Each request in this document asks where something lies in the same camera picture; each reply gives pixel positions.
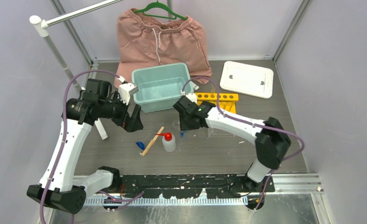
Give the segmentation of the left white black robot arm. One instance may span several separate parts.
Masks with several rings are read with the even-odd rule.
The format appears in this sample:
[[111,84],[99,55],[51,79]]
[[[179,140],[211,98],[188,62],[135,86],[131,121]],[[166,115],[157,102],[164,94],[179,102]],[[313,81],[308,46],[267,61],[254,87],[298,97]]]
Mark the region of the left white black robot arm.
[[42,207],[77,214],[89,196],[101,190],[119,191],[122,179],[116,168],[99,167],[82,180],[75,180],[74,172],[83,144],[100,119],[110,119],[128,133],[143,129],[141,107],[128,112],[130,98],[137,91],[132,82],[123,82],[112,91],[109,82],[89,79],[78,98],[66,101],[51,161],[39,183],[28,187],[27,196]]

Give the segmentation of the clear well plate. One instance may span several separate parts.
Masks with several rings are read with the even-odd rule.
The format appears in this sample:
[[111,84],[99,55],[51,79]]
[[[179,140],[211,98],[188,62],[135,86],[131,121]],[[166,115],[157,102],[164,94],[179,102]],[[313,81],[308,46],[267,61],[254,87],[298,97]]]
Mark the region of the clear well plate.
[[207,129],[207,137],[208,138],[232,138],[236,135],[233,133],[229,133],[224,130],[216,129],[216,128],[208,128]]

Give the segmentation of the blue cap test tube lying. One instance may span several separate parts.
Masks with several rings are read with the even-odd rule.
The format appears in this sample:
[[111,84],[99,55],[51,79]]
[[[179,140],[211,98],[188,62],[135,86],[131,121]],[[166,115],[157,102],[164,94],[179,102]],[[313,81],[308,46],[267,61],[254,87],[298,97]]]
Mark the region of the blue cap test tube lying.
[[150,142],[151,138],[150,137],[147,137],[145,139],[142,139],[142,140],[139,140],[139,141],[136,141],[136,145],[138,148],[140,148],[142,151],[145,150],[146,146],[148,145],[148,143]]

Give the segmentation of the pink shorts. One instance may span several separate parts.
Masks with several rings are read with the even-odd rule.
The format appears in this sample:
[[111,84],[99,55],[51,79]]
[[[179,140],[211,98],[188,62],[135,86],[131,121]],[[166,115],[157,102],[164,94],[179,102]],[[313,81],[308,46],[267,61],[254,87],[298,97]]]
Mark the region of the pink shorts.
[[206,30],[193,18],[163,23],[132,8],[118,17],[116,28],[120,50],[116,73],[126,81],[132,80],[132,72],[137,69],[184,63],[191,77],[201,84],[208,83],[206,78],[212,75],[212,69]]

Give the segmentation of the green clothes hanger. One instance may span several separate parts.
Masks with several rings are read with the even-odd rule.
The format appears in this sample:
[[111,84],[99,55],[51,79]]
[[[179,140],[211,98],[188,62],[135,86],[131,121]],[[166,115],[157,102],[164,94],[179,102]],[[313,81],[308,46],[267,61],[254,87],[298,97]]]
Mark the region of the green clothes hanger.
[[135,14],[173,20],[187,20],[188,17],[175,13],[168,5],[160,3],[158,0],[147,4],[142,9],[134,10]]

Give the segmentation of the yellow test tube rack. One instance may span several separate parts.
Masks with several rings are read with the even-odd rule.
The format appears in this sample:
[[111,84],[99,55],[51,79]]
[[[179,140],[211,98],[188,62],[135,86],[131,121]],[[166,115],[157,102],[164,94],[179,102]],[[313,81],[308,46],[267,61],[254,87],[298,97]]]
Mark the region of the yellow test tube rack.
[[[198,92],[196,93],[198,105],[203,101],[208,101],[213,104],[217,102],[216,93]],[[236,93],[220,93],[219,94],[219,106],[221,109],[231,113],[236,113],[236,102],[239,101],[239,95]]]

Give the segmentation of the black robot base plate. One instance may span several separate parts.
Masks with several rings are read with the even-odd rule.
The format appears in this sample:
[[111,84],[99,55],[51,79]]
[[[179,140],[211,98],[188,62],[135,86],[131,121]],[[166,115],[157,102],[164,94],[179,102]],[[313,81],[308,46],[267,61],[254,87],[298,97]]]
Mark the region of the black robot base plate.
[[272,178],[267,175],[260,183],[251,183],[241,174],[198,174],[198,175],[123,175],[118,183],[104,192],[122,193],[132,198],[143,193],[142,198],[188,199],[199,198],[202,193],[208,199],[260,196],[261,192],[275,191]]

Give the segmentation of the teal plastic bin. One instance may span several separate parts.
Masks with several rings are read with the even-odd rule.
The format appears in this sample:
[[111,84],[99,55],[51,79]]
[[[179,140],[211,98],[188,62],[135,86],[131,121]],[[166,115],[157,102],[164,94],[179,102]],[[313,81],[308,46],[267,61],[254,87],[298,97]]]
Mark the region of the teal plastic bin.
[[159,65],[132,72],[132,82],[138,86],[134,102],[141,106],[144,113],[173,108],[181,97],[181,90],[194,92],[194,85],[185,84],[190,79],[187,65],[172,63]]

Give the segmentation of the white plastic tray lid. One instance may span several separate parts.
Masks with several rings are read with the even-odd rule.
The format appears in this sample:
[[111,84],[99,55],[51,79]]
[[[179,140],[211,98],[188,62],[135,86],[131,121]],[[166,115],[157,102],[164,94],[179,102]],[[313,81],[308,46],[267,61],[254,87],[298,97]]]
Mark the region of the white plastic tray lid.
[[220,79],[223,90],[268,99],[273,95],[274,72],[269,68],[227,61]]

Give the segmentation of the white metal clothes rack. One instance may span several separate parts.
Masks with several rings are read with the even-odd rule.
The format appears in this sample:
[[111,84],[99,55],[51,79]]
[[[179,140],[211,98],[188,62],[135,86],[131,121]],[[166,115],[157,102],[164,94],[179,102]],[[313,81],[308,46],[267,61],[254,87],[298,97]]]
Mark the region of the white metal clothes rack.
[[52,41],[47,29],[50,28],[53,25],[63,23],[65,25],[68,33],[72,37],[74,43],[76,44],[79,51],[83,55],[85,61],[89,64],[90,68],[91,69],[97,68],[98,67],[98,60],[97,59],[94,59],[94,60],[91,59],[90,54],[88,53],[88,51],[85,48],[82,40],[79,37],[77,31],[75,30],[75,28],[74,28],[74,26],[71,22],[71,19],[79,17],[79,16],[87,14],[87,13],[90,13],[90,12],[93,12],[95,10],[104,8],[106,6],[109,6],[109,5],[112,5],[112,4],[115,4],[115,3],[118,3],[118,1],[117,0],[105,0],[105,1],[102,1],[100,3],[96,3],[94,5],[87,6],[87,7],[84,7],[82,9],[78,9],[78,10],[75,10],[73,12],[67,13],[65,11],[61,1],[52,0],[51,4],[52,4],[53,8],[55,9],[55,11],[57,12],[58,17],[53,18],[53,19],[49,19],[49,20],[44,20],[38,15],[30,16],[29,22],[34,26],[34,28],[38,32],[39,36],[46,42],[46,44],[48,45],[48,48],[51,50],[51,52],[54,55],[55,59],[58,61],[61,68],[63,69],[63,71],[65,72],[66,76],[69,79],[72,79],[74,77],[74,75],[73,75],[72,71],[70,70],[67,62],[64,60],[63,56],[59,52],[57,46]]

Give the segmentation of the white red wash bottle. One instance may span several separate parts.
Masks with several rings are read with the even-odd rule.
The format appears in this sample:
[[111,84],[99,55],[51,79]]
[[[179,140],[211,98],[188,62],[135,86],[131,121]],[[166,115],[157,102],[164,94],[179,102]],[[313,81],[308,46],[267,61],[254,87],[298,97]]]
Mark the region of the white red wash bottle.
[[159,133],[156,134],[158,136],[162,136],[162,144],[163,148],[166,152],[173,152],[176,149],[176,139],[175,136],[171,133]]

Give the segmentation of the wooden test tube clamp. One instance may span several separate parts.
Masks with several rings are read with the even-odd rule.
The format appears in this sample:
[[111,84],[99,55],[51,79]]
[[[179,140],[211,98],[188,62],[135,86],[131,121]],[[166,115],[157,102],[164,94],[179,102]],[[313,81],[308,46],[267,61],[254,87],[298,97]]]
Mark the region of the wooden test tube clamp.
[[164,130],[164,127],[162,126],[157,133],[155,133],[154,137],[151,139],[151,141],[148,143],[148,145],[146,146],[146,148],[143,150],[143,152],[141,153],[141,156],[145,156],[148,151],[150,150],[150,148],[154,145],[154,143],[156,142],[159,134],[161,134]]

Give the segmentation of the small clear glass beaker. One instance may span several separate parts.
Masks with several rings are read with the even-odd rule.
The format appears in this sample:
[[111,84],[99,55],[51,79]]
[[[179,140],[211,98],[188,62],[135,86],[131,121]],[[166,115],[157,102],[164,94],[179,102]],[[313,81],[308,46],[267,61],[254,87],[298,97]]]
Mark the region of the small clear glass beaker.
[[181,129],[180,129],[180,120],[179,119],[174,120],[172,125],[173,125],[173,128],[174,128],[175,132],[180,132],[181,131]]

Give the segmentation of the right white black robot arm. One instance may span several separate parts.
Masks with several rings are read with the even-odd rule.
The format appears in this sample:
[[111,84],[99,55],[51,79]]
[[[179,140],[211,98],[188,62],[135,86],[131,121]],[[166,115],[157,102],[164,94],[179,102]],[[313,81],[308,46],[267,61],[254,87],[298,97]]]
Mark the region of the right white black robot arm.
[[270,171],[279,168],[291,146],[287,131],[273,117],[268,120],[250,119],[222,110],[208,101],[197,105],[186,96],[179,98],[173,108],[179,114],[182,131],[219,129],[239,136],[255,146],[256,159],[244,180],[245,187],[252,192],[262,187],[263,179]]

